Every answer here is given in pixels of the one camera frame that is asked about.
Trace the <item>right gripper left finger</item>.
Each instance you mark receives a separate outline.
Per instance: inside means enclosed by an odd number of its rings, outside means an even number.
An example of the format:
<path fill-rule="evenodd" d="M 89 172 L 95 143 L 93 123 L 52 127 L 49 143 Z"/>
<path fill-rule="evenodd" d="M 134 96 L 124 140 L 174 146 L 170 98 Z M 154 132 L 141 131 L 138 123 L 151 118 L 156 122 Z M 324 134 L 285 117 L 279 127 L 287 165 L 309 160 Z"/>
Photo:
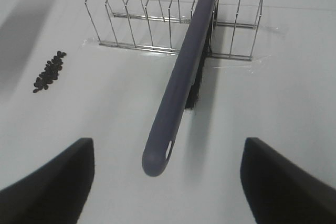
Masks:
<path fill-rule="evenodd" d="M 77 223 L 93 178 L 93 140 L 80 138 L 1 190 L 1 223 Z"/>

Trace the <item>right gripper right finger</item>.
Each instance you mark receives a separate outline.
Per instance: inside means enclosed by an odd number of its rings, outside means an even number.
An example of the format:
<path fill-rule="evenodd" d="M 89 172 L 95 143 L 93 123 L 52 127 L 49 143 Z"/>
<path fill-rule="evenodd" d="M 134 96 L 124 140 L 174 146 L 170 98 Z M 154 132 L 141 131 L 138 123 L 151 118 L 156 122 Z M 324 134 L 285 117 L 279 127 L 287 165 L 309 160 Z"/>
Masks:
<path fill-rule="evenodd" d="M 245 140 L 240 180 L 256 223 L 335 223 L 335 188 L 257 137 Z"/>

